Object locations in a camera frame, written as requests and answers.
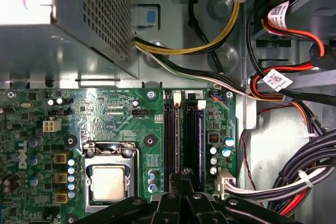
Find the cpu socket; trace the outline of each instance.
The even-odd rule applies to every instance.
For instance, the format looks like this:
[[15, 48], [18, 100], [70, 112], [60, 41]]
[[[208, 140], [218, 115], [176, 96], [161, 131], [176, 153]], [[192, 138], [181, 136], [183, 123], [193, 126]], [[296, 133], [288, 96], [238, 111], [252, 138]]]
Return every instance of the cpu socket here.
[[139, 150], [134, 143], [85, 142], [85, 212], [138, 195]]

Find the power connector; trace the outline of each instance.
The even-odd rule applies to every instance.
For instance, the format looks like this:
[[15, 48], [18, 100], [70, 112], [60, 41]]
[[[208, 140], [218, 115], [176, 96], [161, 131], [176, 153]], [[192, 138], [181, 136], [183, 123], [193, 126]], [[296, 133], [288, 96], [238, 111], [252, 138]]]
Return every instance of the power connector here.
[[236, 185], [236, 178], [232, 176], [227, 169], [219, 170], [217, 179], [215, 180], [215, 185], [222, 200], [230, 196], [230, 193], [226, 191], [227, 183]]

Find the white label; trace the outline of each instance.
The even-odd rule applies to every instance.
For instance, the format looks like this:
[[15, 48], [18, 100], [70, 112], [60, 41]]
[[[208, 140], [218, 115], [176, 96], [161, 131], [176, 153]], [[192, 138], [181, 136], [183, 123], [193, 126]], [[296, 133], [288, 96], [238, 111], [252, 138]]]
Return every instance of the white label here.
[[24, 141], [22, 144], [19, 144], [19, 169], [27, 169], [27, 141]]
[[281, 89], [285, 89], [293, 83], [292, 80], [280, 74], [277, 70], [272, 69], [268, 74], [263, 78], [264, 82], [273, 88], [275, 91], [279, 92]]
[[285, 18], [288, 5], [289, 1], [286, 1], [274, 7], [267, 15], [268, 21], [271, 22], [276, 27], [279, 27], [281, 29], [287, 29]]

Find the white wire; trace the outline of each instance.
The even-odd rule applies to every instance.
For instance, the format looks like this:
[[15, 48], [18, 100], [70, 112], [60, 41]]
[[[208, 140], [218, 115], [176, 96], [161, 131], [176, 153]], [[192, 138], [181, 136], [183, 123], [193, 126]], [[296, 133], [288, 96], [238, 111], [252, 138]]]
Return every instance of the white wire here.
[[251, 99], [254, 99], [254, 100], [260, 100], [260, 101], [263, 101], [263, 99], [260, 99], [260, 98], [256, 98], [250, 94], [247, 94], [247, 93], [244, 93], [244, 92], [241, 92], [237, 89], [235, 89], [234, 87], [230, 86], [229, 84], [227, 83], [224, 83], [222, 81], [218, 81], [216, 79], [213, 79], [213, 78], [208, 78], [208, 77], [201, 77], [201, 76], [194, 76], [192, 74], [186, 74], [186, 73], [180, 73], [180, 72], [177, 72], [177, 71], [173, 71], [172, 69], [168, 68], [164, 63], [162, 63], [161, 61], [159, 61], [154, 55], [152, 55], [150, 52], [147, 52], [145, 50], [143, 50], [142, 48], [138, 47], [138, 46], [135, 46], [137, 48], [137, 50], [143, 52], [144, 54], [146, 54], [147, 56], [149, 56], [150, 58], [152, 58], [153, 60], [155, 60], [160, 66], [162, 66], [164, 69], [166, 69], [167, 71], [169, 71], [170, 73], [173, 73], [173, 74], [178, 74], [180, 76], [183, 76], [183, 77], [189, 77], [189, 78], [192, 78], [192, 79], [198, 79], [198, 80], [205, 80], [205, 81], [209, 81], [209, 82], [212, 82], [212, 83], [215, 83], [215, 84], [218, 84], [228, 90], [231, 90], [232, 92], [235, 92], [237, 94], [240, 94], [240, 95], [243, 95], [245, 97], [248, 97], [248, 98], [251, 98]]
[[[311, 180], [312, 178], [318, 176], [319, 174], [321, 174], [326, 168], [323, 167], [323, 168], [318, 168], [316, 170], [314, 170], [311, 174], [308, 175], [308, 179]], [[298, 186], [300, 184], [305, 184], [306, 182], [302, 179], [292, 183], [292, 184], [289, 184], [287, 186], [282, 186], [282, 187], [277, 187], [277, 188], [273, 188], [273, 189], [268, 189], [268, 190], [248, 190], [248, 189], [241, 189], [241, 188], [238, 188], [238, 187], [235, 187], [234, 185], [230, 184], [230, 183], [226, 183], [225, 185], [229, 188], [227, 188], [227, 190], [229, 191], [232, 191], [236, 194], [255, 194], [255, 193], [268, 193], [268, 192], [272, 192], [272, 191], [278, 191], [278, 190], [281, 190], [281, 189], [287, 189], [287, 188], [290, 188], [290, 187], [295, 187], [295, 186]]]

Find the yellow wire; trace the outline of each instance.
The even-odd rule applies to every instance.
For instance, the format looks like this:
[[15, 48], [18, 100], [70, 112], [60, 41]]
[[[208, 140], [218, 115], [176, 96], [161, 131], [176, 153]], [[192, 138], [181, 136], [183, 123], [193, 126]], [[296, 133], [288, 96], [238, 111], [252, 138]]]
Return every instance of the yellow wire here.
[[215, 38], [210, 43], [203, 45], [203, 46], [194, 47], [194, 48], [185, 48], [185, 49], [171, 49], [171, 48], [164, 49], [164, 48], [156, 48], [156, 47], [148, 46], [138, 41], [136, 41], [135, 44], [139, 46], [140, 48], [142, 48], [143, 50], [146, 50], [154, 54], [162, 54], [162, 55], [183, 55], [183, 54], [188, 54], [192, 52], [197, 52], [199, 50], [207, 49], [217, 44], [218, 42], [220, 42], [223, 38], [225, 38], [230, 33], [230, 31], [233, 29], [234, 24], [238, 18], [238, 13], [239, 13], [239, 3], [237, 2], [237, 0], [234, 0], [232, 15], [230, 17], [229, 22], [226, 24], [224, 30], [221, 32], [220, 35], [218, 35], [217, 38]]

